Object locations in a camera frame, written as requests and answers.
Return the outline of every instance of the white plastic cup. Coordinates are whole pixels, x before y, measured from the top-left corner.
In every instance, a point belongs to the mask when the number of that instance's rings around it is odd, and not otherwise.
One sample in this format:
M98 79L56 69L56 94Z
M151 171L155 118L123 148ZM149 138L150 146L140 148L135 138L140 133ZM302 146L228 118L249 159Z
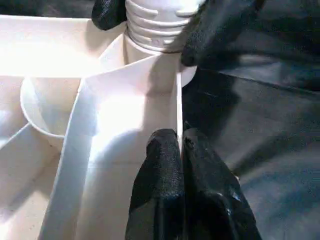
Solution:
M29 123L61 151L80 78L25 78L20 93Z

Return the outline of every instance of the gloved finger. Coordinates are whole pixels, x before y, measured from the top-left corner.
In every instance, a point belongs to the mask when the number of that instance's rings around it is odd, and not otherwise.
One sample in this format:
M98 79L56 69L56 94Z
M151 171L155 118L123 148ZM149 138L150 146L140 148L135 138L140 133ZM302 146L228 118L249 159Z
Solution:
M101 30L114 28L127 20L125 0L95 0L91 19Z
M184 46L181 62L185 66L198 65L241 33L252 22L265 0L207 0L199 13L199 21Z
M154 132L133 184L126 240L176 240L183 232L184 180L172 129Z
M196 129L185 131L183 149L189 239L260 240L238 180L206 136Z

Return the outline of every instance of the white plastic divider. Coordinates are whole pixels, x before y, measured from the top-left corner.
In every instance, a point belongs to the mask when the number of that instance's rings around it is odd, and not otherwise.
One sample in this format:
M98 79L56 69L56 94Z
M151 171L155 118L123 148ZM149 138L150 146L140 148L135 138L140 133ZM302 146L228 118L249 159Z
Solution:
M22 81L23 77L0 76L0 148L27 124L20 107Z
M90 19L0 15L0 75L83 78L126 23L99 30Z
M180 54L177 53L162 53L159 51L152 51L136 44L125 31L119 35L109 47L100 56L100 64L103 72L109 72L120 69L126 65L134 64L137 61L148 58L150 56L162 55L162 59L166 59L166 68L162 69L163 72L175 71L175 63L180 59ZM183 67L181 71L181 84L182 87L187 85L194 77L197 67Z
M2 240L38 237L58 160L58 151L29 123L0 148Z
M170 57L82 80L39 240L124 239L150 135L172 128L181 144L181 73Z

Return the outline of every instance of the plastic compartment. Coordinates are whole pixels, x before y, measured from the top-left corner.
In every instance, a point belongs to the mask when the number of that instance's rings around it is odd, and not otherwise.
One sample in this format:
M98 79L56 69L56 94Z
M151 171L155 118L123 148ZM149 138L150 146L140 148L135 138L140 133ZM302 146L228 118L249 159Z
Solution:
M124 237L147 140L181 140L181 82L196 70L125 27L0 16L0 239Z
M102 71L99 56L125 23L101 31L90 19L0 15L0 74L82 78Z
M62 149L80 78L25 78L20 102L25 118L59 151Z
M30 124L0 149L0 239L37 239L58 160Z
M168 64L176 68L164 74ZM82 81L39 240L124 239L150 135L173 128L181 142L177 66L151 56Z
M22 77L0 76L0 148L26 123L20 108Z

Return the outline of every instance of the white plastic part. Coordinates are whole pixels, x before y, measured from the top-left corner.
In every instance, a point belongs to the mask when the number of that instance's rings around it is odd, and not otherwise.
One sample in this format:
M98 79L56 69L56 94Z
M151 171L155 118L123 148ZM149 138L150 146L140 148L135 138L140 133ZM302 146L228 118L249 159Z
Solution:
M0 76L0 148L26 123L20 107L23 77Z
M152 51L137 45L125 31L119 35L110 46L102 53L99 60L105 72L114 71L122 68L125 65L133 64L139 60L150 56L160 56L165 64L162 64L163 78L159 81L165 81L166 72L176 71L176 63L180 61L181 55L179 53L162 53ZM183 67L181 66L181 84L186 86L194 77L197 67Z
M79 84L79 78L46 77L27 77L22 83L25 118L60 151Z
M181 143L181 82L190 81L196 68L181 68L179 53L138 45L125 28L122 24L100 31L89 19L0 16L0 54L5 56L0 64L0 93L5 94L0 100L6 103L0 110L12 116L0 121L0 136L5 138L0 185L11 181L8 171L17 182L26 182L12 185L17 196L32 192L23 200L14 197L19 207L9 203L9 194L0 194L7 204L0 239L37 238L59 158L54 157L51 166L51 153L61 150L64 138L40 240L82 240L100 234L123 239L132 183L150 134L173 128ZM66 87L70 80L75 80L72 87ZM15 135L28 122L15 107L20 105L21 85L21 107L30 124ZM27 183L35 178L24 177L33 174L39 177Z
M0 75L82 78L100 73L99 56L125 28L123 23L102 31L84 18L0 15Z
M150 135L174 129L181 146L181 73L177 58L167 60L150 56L82 81L39 240L124 239ZM175 69L164 72L168 64Z
M59 153L30 124L0 148L0 239L37 239Z
M141 47L179 52L183 30L204 0L126 0L130 37Z

